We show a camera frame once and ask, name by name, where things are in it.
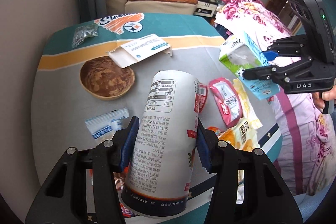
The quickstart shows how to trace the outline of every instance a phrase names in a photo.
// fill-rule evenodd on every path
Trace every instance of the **black device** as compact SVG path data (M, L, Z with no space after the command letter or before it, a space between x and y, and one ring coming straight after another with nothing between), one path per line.
M92 169L98 224L125 224L113 172L128 166L138 129L139 119L133 117L128 128L94 149L68 148L37 193L25 224L92 223L86 209L87 169ZM263 150L236 150L204 129L200 120L196 146L202 166L217 173L205 224L303 223L291 192ZM243 204L236 204L238 170L244 170Z
M322 0L287 0L306 34L273 41L268 50L279 56L301 57L285 67L271 65L243 72L247 80L271 79L286 94L323 92L335 84L336 45ZM334 103L325 101L323 114L332 113Z

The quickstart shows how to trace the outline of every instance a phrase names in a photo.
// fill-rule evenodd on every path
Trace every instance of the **pineapple illustration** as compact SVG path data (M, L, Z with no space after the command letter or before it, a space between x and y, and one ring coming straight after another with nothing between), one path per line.
M191 153L188 153L188 155L189 155L189 167L192 170L194 166L194 159L195 159L195 148L193 149Z

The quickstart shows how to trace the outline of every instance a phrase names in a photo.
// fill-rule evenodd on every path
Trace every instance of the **clear plastic bag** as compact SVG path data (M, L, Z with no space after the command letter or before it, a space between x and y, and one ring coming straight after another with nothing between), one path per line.
M96 37L98 35L97 29L98 29L98 25L96 24L90 24L87 26L76 28L75 34L73 35L71 46L75 48L79 46L80 44L82 44L85 38Z

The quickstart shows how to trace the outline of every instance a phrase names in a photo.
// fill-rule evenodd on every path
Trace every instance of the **table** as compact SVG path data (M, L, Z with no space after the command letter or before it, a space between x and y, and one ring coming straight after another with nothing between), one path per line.
M183 70L205 84L218 77L230 80L236 78L218 61L219 46L224 39L201 17L129 14L111 16L95 22L99 25L99 35L86 39L77 48L71 48L75 28L93 21L54 33L44 48L31 101L33 151L41 184L68 147L84 150L97 145L85 126L86 119L122 107L129 109L130 116L142 117L152 78L159 70ZM133 28L130 22L135 23L137 28ZM132 65L136 79L126 95L117 100L102 101L81 87L79 71L85 61L104 56L107 51L124 42L152 33L171 45L173 55L170 57L169 54L161 52ZM257 133L258 141L268 157L274 161L280 152L282 137L273 111L266 100L259 101L247 92L263 124ZM226 128L211 92L199 118L204 127ZM181 218L187 215L190 219L190 214L195 218L195 223L203 223L213 185L213 174L206 172L196 154L190 190L192 198L185 211L193 212L176 218L175 223L182 223L185 220ZM127 221L158 223L155 219L140 216L135 218Z

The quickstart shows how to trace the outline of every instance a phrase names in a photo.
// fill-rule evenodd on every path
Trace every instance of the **hand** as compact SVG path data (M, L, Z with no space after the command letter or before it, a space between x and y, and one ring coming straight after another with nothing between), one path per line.
M322 98L320 97L319 92L314 92L311 94L313 97L314 105L323 112L324 109L324 101L330 101L336 99L336 85L329 91L322 92Z

